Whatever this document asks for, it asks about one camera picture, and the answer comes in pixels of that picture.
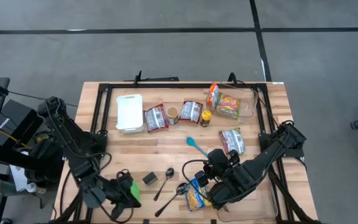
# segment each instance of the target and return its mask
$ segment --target wooden table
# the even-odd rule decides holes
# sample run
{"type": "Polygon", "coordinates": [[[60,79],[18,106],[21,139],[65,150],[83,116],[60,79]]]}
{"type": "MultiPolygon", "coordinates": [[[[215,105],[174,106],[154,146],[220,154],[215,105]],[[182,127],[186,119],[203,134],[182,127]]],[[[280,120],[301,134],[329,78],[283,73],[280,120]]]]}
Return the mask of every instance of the wooden table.
{"type": "MultiPolygon", "coordinates": [[[[98,82],[86,82],[83,85],[75,122],[85,131],[89,131],[91,127],[98,85],[98,82]]],[[[274,118],[278,122],[292,119],[285,85],[282,83],[267,83],[267,86],[274,118]]],[[[238,90],[225,90],[224,93],[238,95],[238,92],[234,93],[233,91],[238,90]]],[[[246,153],[241,155],[241,162],[246,159],[253,159],[258,155],[260,153],[258,141],[260,129],[256,112],[251,118],[241,118],[240,122],[231,121],[227,118],[221,118],[214,115],[207,128],[203,128],[199,124],[180,121],[176,125],[171,125],[169,130],[156,131],[150,134],[147,133],[147,128],[141,133],[133,134],[122,134],[116,129],[116,98],[120,95],[141,94],[143,97],[144,110],[160,103],[164,103],[166,110],[169,107],[174,106],[180,111],[183,101],[185,100],[194,100],[205,104],[207,92],[208,89],[204,88],[113,89],[107,125],[109,133],[108,146],[106,149],[112,154],[112,161],[110,165],[102,171],[101,175],[105,178],[112,179],[116,178],[116,173],[118,171],[129,169],[133,178],[138,183],[142,207],[135,209],[134,215],[129,223],[142,223],[144,219],[149,219],[151,223],[211,223],[211,219],[216,219],[218,223],[221,223],[216,210],[211,207],[190,212],[187,209],[184,196],[177,197],[159,218],[155,218],[154,213],[174,195],[176,186],[185,181],[181,174],[183,163],[191,159],[205,159],[204,155],[198,152],[195,148],[186,145],[186,137],[193,137],[203,150],[210,152],[216,148],[223,148],[223,144],[218,134],[219,130],[240,127],[246,143],[246,153]],[[175,169],[175,176],[165,184],[158,201],[154,202],[153,197],[165,180],[165,171],[169,167],[175,169]],[[149,172],[154,172],[158,177],[158,181],[150,187],[146,186],[142,181],[142,178],[149,172]]],[[[250,99],[251,95],[247,95],[247,93],[243,91],[242,94],[244,95],[238,96],[238,98],[241,100],[250,99]]],[[[103,105],[104,103],[101,104],[99,112],[97,130],[100,127],[103,105]]],[[[265,124],[267,126],[267,112],[263,106],[262,109],[265,124]]],[[[304,166],[292,158],[284,158],[283,163],[290,193],[306,214],[311,218],[317,219],[304,166]]],[[[202,164],[192,164],[189,167],[186,167],[186,175],[190,178],[194,177],[194,174],[199,170],[202,170],[202,164]]],[[[63,168],[63,174],[55,201],[55,208],[57,211],[59,211],[60,192],[62,191],[63,181],[67,172],[68,164],[66,163],[63,168]]],[[[273,218],[274,215],[272,215],[274,209],[271,202],[271,190],[269,186],[270,184],[268,180],[265,179],[260,186],[258,186],[257,190],[247,196],[241,203],[238,203],[237,205],[236,203],[231,204],[229,207],[230,209],[237,210],[233,212],[235,215],[242,213],[248,218],[265,218],[235,223],[275,223],[275,219],[273,218]],[[263,214],[263,210],[268,211],[268,214],[263,214]]],[[[63,210],[70,204],[76,193],[76,185],[70,177],[64,191],[63,210]]],[[[279,200],[283,219],[286,219],[287,216],[285,214],[285,206],[281,194],[279,194],[279,200]]],[[[109,212],[113,208],[113,205],[110,205],[108,201],[105,201],[103,205],[109,212]]],[[[81,213],[82,218],[85,217],[85,211],[86,209],[84,206],[81,213]]],[[[120,217],[120,220],[128,215],[129,211],[125,211],[122,214],[122,217],[120,217]]],[[[93,211],[92,223],[111,223],[111,221],[109,221],[100,208],[97,208],[93,211]]]]}

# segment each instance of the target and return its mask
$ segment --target black spoon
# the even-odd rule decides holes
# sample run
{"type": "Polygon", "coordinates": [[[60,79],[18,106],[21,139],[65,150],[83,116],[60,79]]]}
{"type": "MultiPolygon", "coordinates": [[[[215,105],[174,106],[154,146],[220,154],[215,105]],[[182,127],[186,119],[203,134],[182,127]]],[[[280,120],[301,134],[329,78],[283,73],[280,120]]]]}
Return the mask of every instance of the black spoon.
{"type": "Polygon", "coordinates": [[[154,201],[156,201],[158,199],[158,196],[160,196],[162,187],[165,185],[165,183],[167,182],[168,179],[171,179],[173,177],[173,175],[175,174],[175,171],[173,170],[173,168],[169,168],[167,169],[167,171],[165,172],[165,181],[162,184],[160,190],[157,192],[157,194],[154,196],[154,201]]]}
{"type": "Polygon", "coordinates": [[[173,196],[171,198],[171,200],[169,200],[168,203],[166,203],[162,208],[160,208],[160,210],[158,210],[154,215],[156,217],[159,217],[161,215],[161,213],[164,211],[164,209],[169,205],[169,203],[171,203],[171,201],[177,197],[178,195],[183,195],[185,192],[186,192],[186,187],[187,187],[187,184],[186,183],[181,183],[179,184],[179,186],[177,187],[177,193],[175,194],[175,196],[173,196]]]}

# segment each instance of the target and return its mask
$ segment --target yellow food package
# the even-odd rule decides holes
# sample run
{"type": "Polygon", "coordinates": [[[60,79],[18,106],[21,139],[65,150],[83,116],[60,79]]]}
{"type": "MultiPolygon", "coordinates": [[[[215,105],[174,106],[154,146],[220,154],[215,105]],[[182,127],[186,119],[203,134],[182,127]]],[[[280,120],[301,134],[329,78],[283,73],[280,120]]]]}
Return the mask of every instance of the yellow food package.
{"type": "Polygon", "coordinates": [[[240,113],[240,100],[223,93],[219,93],[216,111],[230,118],[238,119],[240,113]]]}
{"type": "MultiPolygon", "coordinates": [[[[206,195],[205,187],[199,187],[196,179],[193,179],[190,182],[196,187],[197,190],[199,190],[201,194],[206,195]]],[[[204,199],[190,184],[187,186],[186,202],[190,211],[212,205],[211,202],[204,199]]]]}

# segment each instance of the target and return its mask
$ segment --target snack bag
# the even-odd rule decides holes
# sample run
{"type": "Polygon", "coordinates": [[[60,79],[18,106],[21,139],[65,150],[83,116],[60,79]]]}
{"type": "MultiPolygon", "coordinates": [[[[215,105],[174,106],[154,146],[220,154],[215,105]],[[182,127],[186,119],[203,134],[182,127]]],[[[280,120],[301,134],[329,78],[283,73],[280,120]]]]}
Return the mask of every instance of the snack bag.
{"type": "Polygon", "coordinates": [[[146,124],[148,132],[161,129],[169,128],[167,117],[164,112],[164,105],[159,104],[148,111],[144,112],[146,117],[146,124]]]}
{"type": "MultiPolygon", "coordinates": [[[[201,194],[206,195],[205,187],[199,187],[198,182],[195,178],[190,182],[199,190],[201,194]]],[[[211,202],[204,199],[190,184],[187,186],[186,203],[190,211],[194,211],[199,208],[204,208],[212,205],[211,202]]]]}
{"type": "Polygon", "coordinates": [[[219,87],[218,84],[215,82],[212,83],[211,87],[209,88],[209,94],[206,99],[207,105],[210,105],[212,108],[215,109],[218,103],[218,96],[219,96],[219,87]]]}
{"type": "Polygon", "coordinates": [[[243,154],[246,151],[246,145],[242,139],[240,128],[228,131],[219,131],[219,135],[222,138],[226,154],[231,150],[236,150],[238,154],[243,154]]]}
{"type": "Polygon", "coordinates": [[[203,110],[203,104],[194,101],[183,102],[183,108],[180,113],[180,121],[187,120],[197,123],[200,121],[200,114],[203,110]]]}
{"type": "Polygon", "coordinates": [[[218,96],[216,111],[230,118],[238,119],[240,112],[240,100],[237,100],[224,93],[220,93],[218,96]]]}

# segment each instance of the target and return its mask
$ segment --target floor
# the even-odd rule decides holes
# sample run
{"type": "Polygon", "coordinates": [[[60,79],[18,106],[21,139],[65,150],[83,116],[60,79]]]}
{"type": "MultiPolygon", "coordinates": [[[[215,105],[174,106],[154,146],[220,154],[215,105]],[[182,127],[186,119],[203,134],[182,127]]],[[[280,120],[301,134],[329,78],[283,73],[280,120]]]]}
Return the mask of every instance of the floor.
{"type": "MultiPolygon", "coordinates": [[[[263,28],[358,27],[358,1],[255,0],[263,28]]],[[[0,30],[253,27],[244,0],[0,0],[0,30]]],[[[272,81],[285,82],[319,219],[358,223],[358,32],[263,33],[272,81]]],[[[0,77],[9,89],[78,103],[85,81],[148,78],[264,81],[253,32],[0,34],[0,77]]],[[[36,108],[38,100],[9,98],[36,108]]],[[[76,109],[69,107],[74,117],[76,109]]],[[[4,216],[47,222],[55,198],[9,198],[4,216]]]]}

